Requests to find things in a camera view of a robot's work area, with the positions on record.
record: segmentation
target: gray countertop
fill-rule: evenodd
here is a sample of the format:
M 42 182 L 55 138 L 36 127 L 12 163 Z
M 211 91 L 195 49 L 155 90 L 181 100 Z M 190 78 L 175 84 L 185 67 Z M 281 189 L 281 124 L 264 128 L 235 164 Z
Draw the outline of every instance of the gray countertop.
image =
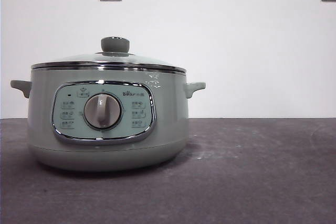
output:
M 38 164 L 1 120 L 1 223 L 335 223 L 336 119 L 190 119 L 173 160 L 111 173 Z

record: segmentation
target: control panel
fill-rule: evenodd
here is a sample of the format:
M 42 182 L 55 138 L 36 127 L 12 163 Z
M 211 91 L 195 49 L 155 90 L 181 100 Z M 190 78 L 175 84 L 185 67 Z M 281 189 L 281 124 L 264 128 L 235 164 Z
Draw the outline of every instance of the control panel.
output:
M 70 143 L 141 140 L 155 124 L 152 93 L 141 83 L 66 83 L 56 92 L 52 124 L 55 133 Z

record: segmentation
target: cooker base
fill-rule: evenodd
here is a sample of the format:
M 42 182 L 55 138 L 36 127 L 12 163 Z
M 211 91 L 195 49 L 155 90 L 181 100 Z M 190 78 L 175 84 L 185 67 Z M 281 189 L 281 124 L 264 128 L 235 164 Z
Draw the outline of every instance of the cooker base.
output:
M 105 172 L 161 163 L 176 156 L 185 144 L 186 139 L 156 147 L 111 152 L 56 151 L 29 144 L 29 150 L 38 161 L 49 166 L 65 170 Z

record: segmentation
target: electric hot pot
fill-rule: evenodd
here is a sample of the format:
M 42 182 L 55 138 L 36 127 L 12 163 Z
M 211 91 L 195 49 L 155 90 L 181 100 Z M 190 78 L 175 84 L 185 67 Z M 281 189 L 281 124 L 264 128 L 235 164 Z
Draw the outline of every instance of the electric hot pot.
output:
M 101 40 L 103 52 L 32 65 L 11 81 L 29 98 L 28 147 L 68 170 L 149 166 L 176 156 L 188 138 L 187 99 L 205 83 L 186 70 L 129 54 L 129 41 Z

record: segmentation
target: brand logo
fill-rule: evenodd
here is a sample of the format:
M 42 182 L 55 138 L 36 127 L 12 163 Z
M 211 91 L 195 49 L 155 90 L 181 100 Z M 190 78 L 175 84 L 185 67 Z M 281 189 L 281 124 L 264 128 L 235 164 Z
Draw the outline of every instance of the brand logo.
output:
M 144 93 L 132 93 L 130 91 L 122 92 L 124 97 L 143 97 Z

